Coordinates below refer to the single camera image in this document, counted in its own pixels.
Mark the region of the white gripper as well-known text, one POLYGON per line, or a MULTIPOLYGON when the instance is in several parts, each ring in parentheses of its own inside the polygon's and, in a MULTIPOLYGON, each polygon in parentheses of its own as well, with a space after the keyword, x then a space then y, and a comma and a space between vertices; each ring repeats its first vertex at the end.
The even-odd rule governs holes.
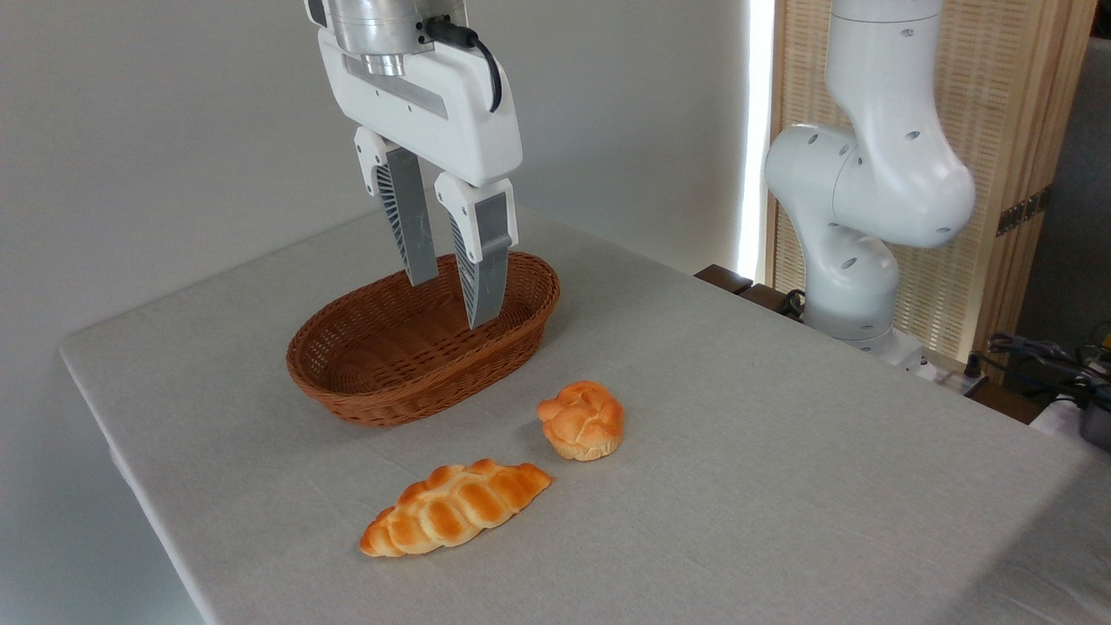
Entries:
POLYGON ((318 40, 336 102, 360 124, 354 143, 366 191, 384 203, 406 276, 417 288, 439 273, 421 157, 448 171, 434 190, 451 216, 469 326, 489 323, 503 308, 509 250, 519 241, 516 190, 504 178, 523 163, 523 145, 508 77, 491 112, 480 53, 436 46, 407 56, 404 75, 373 75, 329 31, 319 30, 318 40))

